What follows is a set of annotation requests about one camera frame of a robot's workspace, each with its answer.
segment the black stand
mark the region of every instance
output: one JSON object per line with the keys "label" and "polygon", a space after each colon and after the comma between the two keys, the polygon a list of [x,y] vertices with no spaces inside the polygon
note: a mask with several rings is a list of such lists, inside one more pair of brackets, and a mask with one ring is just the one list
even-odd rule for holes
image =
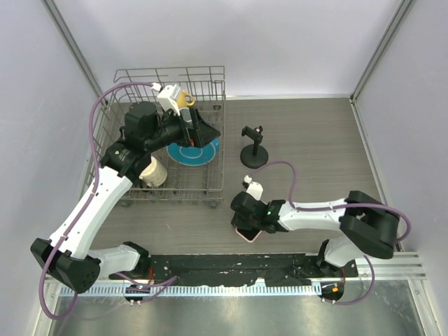
{"label": "black stand", "polygon": [[267,150],[263,146],[260,146],[261,141],[263,140],[263,135],[261,135],[262,131],[263,128],[261,126],[255,129],[245,126],[241,133],[242,137],[247,135],[253,140],[253,145],[244,147],[239,156],[241,163],[248,168],[260,168],[261,166],[266,165],[269,160]]}

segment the gray concrete floor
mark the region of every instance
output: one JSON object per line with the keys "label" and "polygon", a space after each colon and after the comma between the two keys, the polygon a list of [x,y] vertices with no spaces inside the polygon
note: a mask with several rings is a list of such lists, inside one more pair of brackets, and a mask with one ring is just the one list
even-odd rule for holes
{"label": "gray concrete floor", "polygon": [[[150,253],[317,252],[334,232],[301,230],[263,233],[249,244],[230,224],[232,198],[242,190],[248,169],[239,161],[250,139],[244,126],[262,125],[262,145],[269,160],[292,162],[298,172],[296,202],[323,202],[362,190],[378,199],[363,143],[348,99],[278,99],[227,101],[225,123],[225,199],[217,209],[172,201],[116,206],[92,247],[105,249],[135,242]],[[292,174],[287,166],[270,167],[256,176],[263,200],[286,199]]]}

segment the mug handle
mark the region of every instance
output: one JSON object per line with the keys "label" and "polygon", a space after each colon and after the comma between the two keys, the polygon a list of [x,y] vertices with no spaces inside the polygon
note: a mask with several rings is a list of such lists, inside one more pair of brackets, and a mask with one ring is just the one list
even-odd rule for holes
{"label": "mug handle", "polygon": [[185,93],[185,96],[189,96],[189,98],[191,98],[191,101],[185,101],[187,106],[193,106],[195,104],[195,98],[185,90],[183,91],[183,93]]}

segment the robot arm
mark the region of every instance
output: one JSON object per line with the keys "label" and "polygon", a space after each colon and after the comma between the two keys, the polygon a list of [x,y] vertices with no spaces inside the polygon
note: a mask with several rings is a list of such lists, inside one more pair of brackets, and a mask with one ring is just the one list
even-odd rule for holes
{"label": "robot arm", "polygon": [[172,143],[202,148],[221,135],[191,107],[194,101],[186,101],[185,95],[189,94],[179,85],[162,88],[154,84],[153,89],[159,91],[157,101],[163,115],[159,115],[156,106],[149,101],[132,104],[125,114],[125,126],[120,128],[121,137],[106,149],[100,160],[99,175],[95,177],[98,189],[73,230],[64,235],[91,196],[93,182],[50,238],[36,239],[31,245],[31,252],[43,267],[60,238],[65,238],[48,273],[77,293],[87,291],[98,277],[122,271],[138,277],[146,272],[149,253],[132,242],[98,251],[90,250],[90,246],[118,200],[151,165],[151,153]]}
{"label": "robot arm", "polygon": [[[294,203],[274,200],[261,201],[263,187],[248,176],[230,207],[235,211],[232,224],[241,236],[251,240],[261,231],[289,232],[300,229],[332,230],[344,235],[322,244],[318,266],[323,272],[334,272],[349,261],[364,255],[389,259],[393,256],[399,218],[386,211],[356,208],[341,209],[348,203],[378,202],[359,191],[346,199],[324,203]],[[298,211],[296,208],[324,208],[324,211]]]}

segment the dish rack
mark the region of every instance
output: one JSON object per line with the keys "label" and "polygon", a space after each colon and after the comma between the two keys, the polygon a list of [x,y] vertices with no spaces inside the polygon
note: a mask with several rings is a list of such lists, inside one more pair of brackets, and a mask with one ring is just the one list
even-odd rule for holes
{"label": "dish rack", "polygon": [[[141,201],[205,201],[216,207],[223,199],[224,152],[225,152],[225,70],[224,66],[190,66],[172,68],[119,69],[114,83],[157,82],[162,85],[178,83],[195,97],[194,107],[205,121],[220,130],[219,152],[207,164],[189,167],[170,158],[167,148],[153,153],[167,169],[167,180],[158,188],[149,188],[143,181],[137,181],[121,200],[126,206],[134,200]],[[132,85],[115,91],[103,101],[97,112],[94,140],[97,154],[101,157],[106,148],[120,136],[120,126],[124,125],[126,112],[134,102],[155,100],[156,92],[149,87]],[[85,189],[93,178],[92,158],[85,178]]]}

